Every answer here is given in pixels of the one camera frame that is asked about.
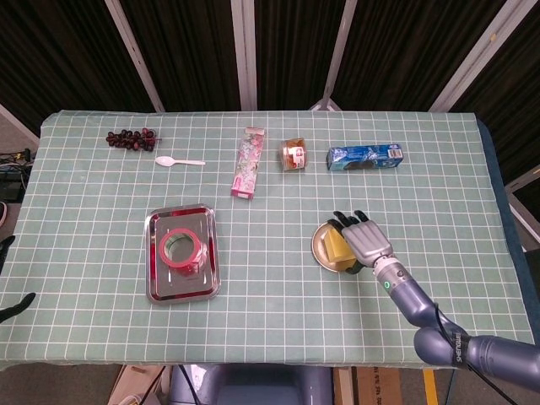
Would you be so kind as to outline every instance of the white pole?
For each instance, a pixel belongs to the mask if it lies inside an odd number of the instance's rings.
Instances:
[[[535,241],[540,243],[540,235],[535,232],[532,226],[521,216],[521,214],[517,211],[517,209],[512,204],[510,204],[510,211],[514,214],[516,219],[520,221],[521,225],[523,225],[523,227],[529,232],[529,234],[531,234],[531,236],[535,239]]]
[[[137,69],[137,73],[143,82],[143,86],[148,93],[148,97],[150,98],[154,109],[157,112],[164,112],[165,108],[163,107],[163,103],[159,98],[158,90],[155,88],[154,81],[150,76],[150,71],[144,62],[143,54],[141,53],[138,43],[135,40],[132,27],[130,27],[129,22],[127,21],[124,9],[120,4],[120,0],[105,0],[105,4],[109,9],[109,13],[111,13],[111,17],[115,22],[116,28],[124,41],[127,53],[129,53],[129,56],[133,61],[133,65],[135,65],[135,68]]]
[[[257,110],[257,49],[254,0],[231,0],[236,70],[243,111]]]
[[[25,124],[23,124],[19,119],[14,116],[11,112],[8,111],[6,107],[0,104],[0,115],[3,115],[8,122],[10,122],[14,127],[16,127],[25,138],[28,138],[28,140],[32,143],[31,149],[38,149],[40,146],[40,139],[30,130],[26,127]]]
[[[332,54],[332,61],[330,62],[330,67],[328,68],[327,83],[324,86],[322,99],[316,104],[316,106],[319,106],[317,110],[328,110],[330,97],[334,91],[334,85],[336,84],[336,79],[338,78],[343,52],[345,51],[345,45],[347,44],[348,32],[350,31],[351,23],[353,22],[356,3],[357,0],[347,0],[345,2],[345,7],[343,8],[343,14],[341,16],[341,24],[339,25],[336,44],[334,45],[334,52]]]
[[[505,186],[505,190],[508,193],[516,192],[520,188],[526,186],[527,184],[540,179],[540,165],[533,167],[527,173],[520,175],[517,179],[511,181]]]
[[[508,0],[500,8],[429,111],[446,112],[452,108],[536,3],[537,0]]]

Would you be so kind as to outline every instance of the cardboard box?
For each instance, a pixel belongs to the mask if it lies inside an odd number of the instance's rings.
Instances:
[[[257,169],[264,144],[264,129],[246,128],[238,150],[235,178],[230,194],[235,197],[253,198],[257,182]]]
[[[334,405],[402,405],[399,369],[334,368]]]
[[[116,378],[108,405],[118,405],[129,395],[145,393],[162,367],[161,365],[124,365]]]

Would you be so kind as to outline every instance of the tape roll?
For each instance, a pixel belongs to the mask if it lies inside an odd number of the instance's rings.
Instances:
[[[185,259],[174,259],[176,249],[180,248],[181,240],[189,239],[192,243],[192,251],[183,255]],[[201,261],[203,246],[195,233],[187,228],[176,228],[169,231],[159,243],[159,256],[169,267],[182,270],[196,268]]]

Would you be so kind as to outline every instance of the blue box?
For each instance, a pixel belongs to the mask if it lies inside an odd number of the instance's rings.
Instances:
[[[402,160],[403,151],[397,143],[346,146],[328,150],[327,166],[329,170],[376,169],[396,167]]]

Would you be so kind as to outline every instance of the black cable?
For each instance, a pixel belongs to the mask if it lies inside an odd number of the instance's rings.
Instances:
[[[19,163],[15,158],[13,160],[0,159],[0,174],[15,174],[20,175],[21,184],[26,190],[26,185],[30,179],[30,171],[33,163],[24,162],[23,164]]]
[[[448,333],[446,332],[446,329],[442,325],[442,321],[440,320],[440,309],[439,309],[439,305],[437,303],[435,303],[435,318],[437,319],[437,324],[439,325],[440,333],[445,338],[445,340],[450,344],[450,347],[452,348],[452,350],[456,350],[456,347],[454,346],[454,343],[451,341],[450,337],[448,336]],[[474,365],[469,363],[468,360],[466,360],[465,363],[467,364],[467,369],[468,370],[472,371],[474,374],[476,374],[478,377],[480,377],[483,382],[485,382],[491,388],[493,388],[495,390],[495,392],[497,392],[499,395],[501,395],[508,403],[511,403],[512,405],[518,405],[516,401],[514,401],[512,398],[508,397],[508,395],[506,395],[504,391],[502,391],[500,388],[498,388],[492,381],[490,381],[488,379],[488,377],[486,377],[484,374],[482,374],[480,372],[480,370],[478,370],[476,367],[474,367]]]
[[[179,364],[178,367],[180,367],[180,370],[181,370],[182,374],[186,378],[186,382],[187,382],[187,385],[189,386],[190,391],[192,392],[193,401],[195,401],[195,405],[203,405],[203,403],[201,402],[201,400],[197,396],[197,392],[195,391],[195,387],[193,386],[192,381],[189,378],[189,375],[187,375],[186,368],[184,367],[183,364]]]
[[[450,393],[452,391],[452,386],[454,385],[454,377],[455,376],[456,376],[456,369],[452,370],[452,375],[450,377],[450,383],[448,384],[448,391],[446,391],[445,405],[450,405]]]
[[[24,151],[25,151],[25,150],[22,150],[22,151],[20,151],[20,152],[9,152],[9,153],[7,153],[7,154],[0,154],[0,156],[12,156],[12,157],[14,157],[14,156],[17,156],[17,155],[19,155],[19,154],[24,154]]]
[[[152,391],[152,388],[155,386],[155,383],[158,382],[159,378],[161,377],[164,371],[165,371],[165,366],[161,367],[161,371],[155,376],[154,380],[152,381],[152,384],[150,384],[150,386],[148,387],[148,390],[146,390],[146,392],[144,393],[144,397],[143,399],[141,399],[141,403],[139,403],[139,405],[144,404],[144,401],[146,401],[146,398],[149,397],[150,392]]]
[[[0,159],[11,160],[12,162],[16,162],[17,160],[23,160],[25,158],[26,152],[17,152],[15,154],[0,154]]]

